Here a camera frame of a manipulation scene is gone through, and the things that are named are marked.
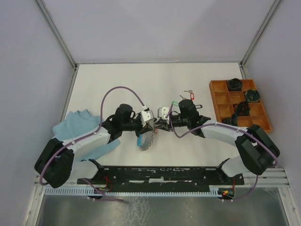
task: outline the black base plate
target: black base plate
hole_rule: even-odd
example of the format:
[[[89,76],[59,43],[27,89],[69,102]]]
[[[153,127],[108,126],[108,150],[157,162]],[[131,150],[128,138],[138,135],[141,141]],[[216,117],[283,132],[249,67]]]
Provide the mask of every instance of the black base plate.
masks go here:
[[[236,185],[245,184],[242,174],[229,178],[216,167],[103,167],[102,178],[90,181],[92,184],[105,185],[106,179],[103,177],[107,176],[112,182],[111,192],[209,192],[209,185],[230,186],[233,185],[233,179]],[[155,179],[170,182],[152,182]],[[77,183],[86,184],[82,179],[78,179]]]

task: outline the key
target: key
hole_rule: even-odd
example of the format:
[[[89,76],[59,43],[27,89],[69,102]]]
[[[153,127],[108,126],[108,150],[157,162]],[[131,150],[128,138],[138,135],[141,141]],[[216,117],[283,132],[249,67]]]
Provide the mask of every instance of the key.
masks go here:
[[[194,100],[194,93],[191,89],[190,90],[184,90],[184,92],[190,93],[190,100]]]
[[[187,98],[183,97],[182,95],[180,95],[180,97],[182,98],[182,100],[187,100]]]

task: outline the white table surface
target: white table surface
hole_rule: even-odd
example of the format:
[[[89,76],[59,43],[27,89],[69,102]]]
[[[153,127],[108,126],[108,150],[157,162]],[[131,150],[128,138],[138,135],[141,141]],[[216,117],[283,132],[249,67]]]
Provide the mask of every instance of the white table surface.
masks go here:
[[[189,98],[184,90],[193,90],[194,103],[202,104],[201,115],[216,119],[209,82],[240,78],[236,63],[176,63],[176,64],[99,64],[80,65],[75,80],[69,111],[88,109],[92,115],[100,114],[104,94],[115,86],[133,89],[157,116],[157,109],[170,106]],[[142,110],[136,97],[125,89],[112,91],[103,107],[103,118],[115,113],[122,104],[129,104],[134,111]],[[178,134],[187,128],[177,128]],[[236,157],[238,150],[217,140],[204,139],[191,134],[178,139],[173,132],[158,131],[152,146],[140,151],[136,145],[135,132],[123,132],[121,144],[97,161],[102,165],[124,166],[216,166],[226,158]]]

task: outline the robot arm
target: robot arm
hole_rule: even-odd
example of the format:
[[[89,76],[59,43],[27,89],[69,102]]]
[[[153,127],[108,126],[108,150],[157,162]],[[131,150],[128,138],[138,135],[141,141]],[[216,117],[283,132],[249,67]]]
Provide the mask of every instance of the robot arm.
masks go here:
[[[227,159],[218,166],[228,177],[248,171],[261,175],[273,165],[274,158],[246,133],[263,143],[276,157],[280,155],[278,148],[258,125],[247,128],[216,122],[199,115],[192,100],[188,99],[182,100],[179,108],[181,113],[176,115],[168,115],[169,108],[159,108],[159,120],[155,123],[155,128],[172,131],[175,127],[187,127],[193,130],[191,133],[195,136],[217,139],[237,147],[240,156]]]
[[[88,161],[83,160],[91,150],[114,141],[122,135],[123,131],[135,131],[137,136],[153,131],[151,126],[153,123],[150,122],[154,121],[155,118],[152,111],[146,109],[131,117],[132,112],[133,109],[130,105],[121,104],[114,115],[102,122],[102,127],[99,131],[94,129],[79,137],[63,141],[56,138],[51,139],[37,160],[34,166],[35,170],[41,174],[49,159],[60,148],[72,143],[52,160],[43,178],[53,188],[60,187],[67,180],[93,178],[102,166],[92,159]]]

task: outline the black cable bundle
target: black cable bundle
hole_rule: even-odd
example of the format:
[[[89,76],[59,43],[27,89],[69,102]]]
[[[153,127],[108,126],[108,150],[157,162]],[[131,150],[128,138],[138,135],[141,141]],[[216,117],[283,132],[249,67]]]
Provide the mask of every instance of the black cable bundle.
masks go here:
[[[260,100],[260,94],[255,89],[249,89],[245,92],[245,98],[249,103],[258,102]]]
[[[229,91],[241,91],[243,83],[239,79],[227,80],[227,87]]]
[[[242,101],[238,105],[235,105],[233,108],[238,116],[246,116],[250,113],[250,107],[247,101]]]

